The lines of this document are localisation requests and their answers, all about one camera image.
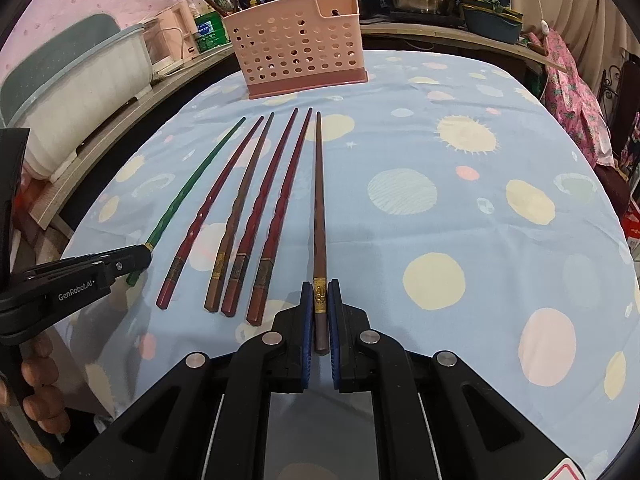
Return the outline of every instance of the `red box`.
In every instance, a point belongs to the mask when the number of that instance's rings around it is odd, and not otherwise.
[[[622,217],[622,231],[629,250],[633,251],[640,244],[640,208],[633,200]]]

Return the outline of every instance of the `green container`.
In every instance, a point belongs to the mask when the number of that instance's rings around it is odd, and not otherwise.
[[[198,16],[195,21],[198,31],[194,37],[200,52],[206,52],[216,46],[229,43],[225,26],[217,12]]]

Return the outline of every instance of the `green chopstick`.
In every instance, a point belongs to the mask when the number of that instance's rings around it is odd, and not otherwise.
[[[166,212],[162,215],[162,218],[156,225],[156,228],[153,230],[153,232],[149,235],[149,238],[146,240],[145,245],[149,248],[150,251],[154,250],[154,247],[159,242],[160,237],[162,236],[162,233],[164,232],[166,227],[169,225],[171,218],[173,218],[175,212],[178,211],[178,208],[180,207],[180,204],[184,200],[184,197],[186,197],[189,194],[189,192],[191,191],[191,188],[194,186],[194,184],[197,182],[200,176],[204,173],[204,170],[207,169],[207,166],[211,163],[213,158],[218,154],[218,152],[222,149],[225,143],[231,138],[231,136],[238,130],[240,126],[242,126],[242,123],[244,123],[245,119],[246,119],[245,117],[240,119],[236,123],[236,125],[229,130],[229,133],[226,134],[222,140],[220,140],[220,142],[211,151],[211,153],[207,155],[207,158],[205,158],[202,161],[202,163],[198,166],[196,171],[194,171],[193,174],[189,177],[189,179],[187,180],[187,183],[184,186],[182,186],[180,193],[178,193],[178,196],[176,196],[174,198],[174,201],[171,202],[171,205],[166,210]],[[127,276],[127,285],[134,286],[138,282],[138,279],[141,273],[142,273],[141,271],[137,270],[135,272],[132,272],[129,276]]]

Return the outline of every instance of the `bottle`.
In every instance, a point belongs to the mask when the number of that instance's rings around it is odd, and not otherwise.
[[[231,0],[231,3],[233,4],[235,10],[242,10],[240,7],[240,0]]]

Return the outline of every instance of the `white plastic bin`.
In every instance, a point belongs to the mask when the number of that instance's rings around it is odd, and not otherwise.
[[[104,120],[151,82],[144,28],[134,25],[97,44],[40,86],[8,121],[31,129],[24,165],[54,181]]]

